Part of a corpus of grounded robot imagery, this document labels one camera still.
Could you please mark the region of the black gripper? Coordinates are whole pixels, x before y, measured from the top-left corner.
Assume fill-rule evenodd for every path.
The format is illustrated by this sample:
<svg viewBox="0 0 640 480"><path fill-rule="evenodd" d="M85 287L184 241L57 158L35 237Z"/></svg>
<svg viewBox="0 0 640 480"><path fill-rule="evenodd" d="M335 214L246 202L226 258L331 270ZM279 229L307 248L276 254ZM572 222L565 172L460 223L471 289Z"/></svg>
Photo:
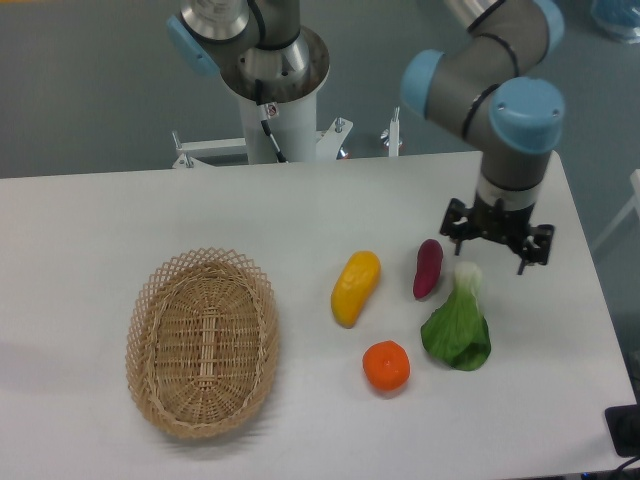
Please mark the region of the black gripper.
<svg viewBox="0 0 640 480"><path fill-rule="evenodd" d="M471 210L452 198L439 233L454 244L455 256L460 255L465 241L480 238L515 249L520 258L518 275L528 266L546 266L555 226L530 224L540 190L540 183L524 190L510 190L480 174Z"/></svg>

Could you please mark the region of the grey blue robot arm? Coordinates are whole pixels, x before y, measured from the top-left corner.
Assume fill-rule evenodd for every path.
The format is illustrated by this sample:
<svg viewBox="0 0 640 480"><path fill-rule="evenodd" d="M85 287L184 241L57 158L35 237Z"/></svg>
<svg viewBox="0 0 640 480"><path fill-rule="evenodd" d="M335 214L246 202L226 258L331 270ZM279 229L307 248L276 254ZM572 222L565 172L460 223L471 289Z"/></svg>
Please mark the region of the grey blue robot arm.
<svg viewBox="0 0 640 480"><path fill-rule="evenodd" d="M554 227L532 225L548 161L562 133L561 93L528 71L559 43L564 20L551 1L454 1L470 44L408 64L406 107L480 151L472 205L452 200L441 233L456 245L482 238L523 266L546 264ZM331 161L338 147L316 131L316 96L329 73L324 41L296 1L185 1L166 24L197 73L220 76L237 98L253 164Z"/></svg>

